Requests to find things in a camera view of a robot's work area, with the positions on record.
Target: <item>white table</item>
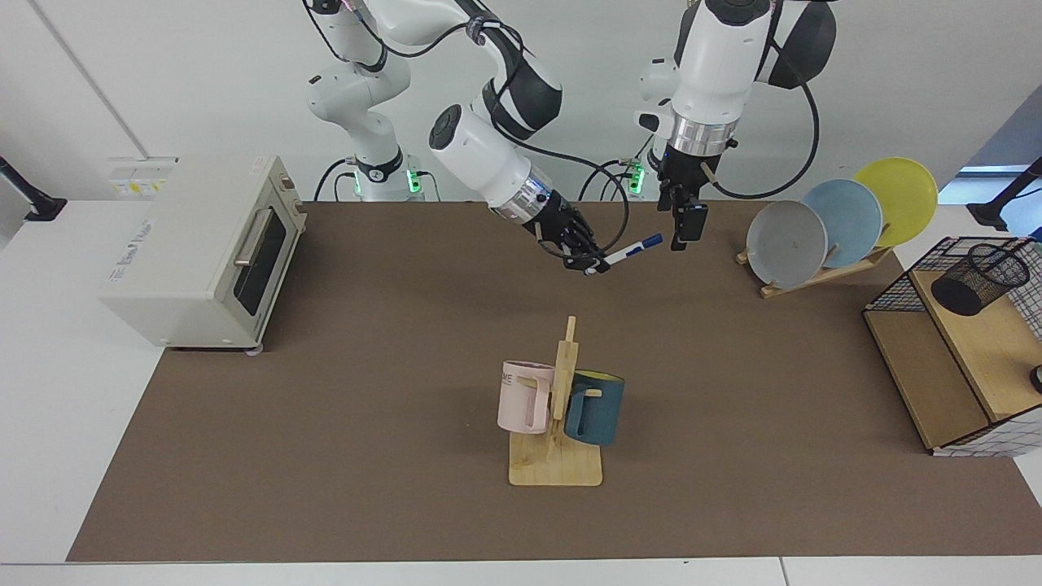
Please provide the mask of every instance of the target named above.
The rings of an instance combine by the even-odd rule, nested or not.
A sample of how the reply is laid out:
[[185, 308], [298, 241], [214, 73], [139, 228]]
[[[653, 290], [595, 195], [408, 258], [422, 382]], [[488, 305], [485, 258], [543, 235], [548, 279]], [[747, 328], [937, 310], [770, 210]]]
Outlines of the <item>white table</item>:
[[[148, 203], [71, 202], [0, 251], [0, 584], [979, 584], [1032, 583], [1042, 557], [835, 558], [396, 564], [61, 564], [158, 362], [95, 299]], [[942, 209], [901, 247], [993, 235]], [[1018, 461], [1042, 495], [1042, 454]]]

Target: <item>black mesh pencil holder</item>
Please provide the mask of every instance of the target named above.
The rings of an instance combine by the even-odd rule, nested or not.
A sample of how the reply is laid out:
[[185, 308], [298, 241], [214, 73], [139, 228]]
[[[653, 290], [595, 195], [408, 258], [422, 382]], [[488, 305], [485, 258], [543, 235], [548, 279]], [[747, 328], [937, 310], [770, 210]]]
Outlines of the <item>black mesh pencil holder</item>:
[[1016, 257], [1021, 246], [1013, 250], [991, 244], [970, 248], [963, 260], [934, 282], [934, 298], [952, 313], [977, 315], [1010, 291], [1027, 285], [1031, 272]]

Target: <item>marker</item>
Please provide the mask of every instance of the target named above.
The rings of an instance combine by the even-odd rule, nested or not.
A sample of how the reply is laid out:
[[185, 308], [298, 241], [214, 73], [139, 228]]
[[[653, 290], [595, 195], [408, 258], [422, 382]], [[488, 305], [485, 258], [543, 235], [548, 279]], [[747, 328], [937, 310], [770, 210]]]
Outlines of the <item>marker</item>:
[[[665, 241], [663, 240], [662, 235], [656, 234], [654, 236], [645, 238], [644, 240], [636, 244], [629, 245], [623, 248], [622, 250], [619, 250], [618, 252], [613, 252], [609, 254], [607, 257], [604, 258], [604, 262], [607, 263], [609, 265], [615, 265], [617, 263], [625, 261], [626, 259], [632, 257], [634, 254], [640, 254], [641, 252], [647, 250], [648, 248], [651, 248], [652, 246], [659, 246], [663, 242]], [[594, 268], [589, 268], [586, 270], [586, 274], [594, 274], [596, 272], [597, 269]]]

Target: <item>oven handle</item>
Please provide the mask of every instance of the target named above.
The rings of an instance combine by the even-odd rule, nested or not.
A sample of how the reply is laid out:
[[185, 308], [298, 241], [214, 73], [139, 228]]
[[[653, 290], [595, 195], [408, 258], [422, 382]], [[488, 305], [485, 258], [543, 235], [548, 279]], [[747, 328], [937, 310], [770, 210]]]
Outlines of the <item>oven handle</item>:
[[274, 215], [275, 211], [267, 207], [259, 210], [253, 216], [253, 223], [250, 224], [250, 229], [246, 233], [246, 240], [243, 241], [242, 248], [235, 254], [237, 267], [252, 267], [253, 263], [256, 262], [257, 254], [260, 252], [260, 244], [264, 243], [264, 235], [268, 231], [268, 225], [271, 224]]

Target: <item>plate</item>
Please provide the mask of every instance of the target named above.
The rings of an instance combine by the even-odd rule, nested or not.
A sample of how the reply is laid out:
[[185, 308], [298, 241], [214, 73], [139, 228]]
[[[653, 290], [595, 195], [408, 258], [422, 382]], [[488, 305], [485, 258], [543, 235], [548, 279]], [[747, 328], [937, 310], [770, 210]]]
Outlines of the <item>plate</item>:
[[795, 289], [821, 269], [828, 236], [814, 210], [799, 201], [776, 201], [752, 220], [746, 247], [749, 267], [761, 280]]
[[825, 224], [828, 249], [836, 252], [825, 267], [839, 269], [860, 262], [875, 248], [883, 230], [883, 209], [872, 190], [850, 179], [833, 179], [811, 190], [803, 203]]
[[854, 180], [872, 190], [889, 227], [879, 246], [904, 244], [926, 229], [937, 212], [937, 181], [911, 158], [884, 158], [858, 171]]

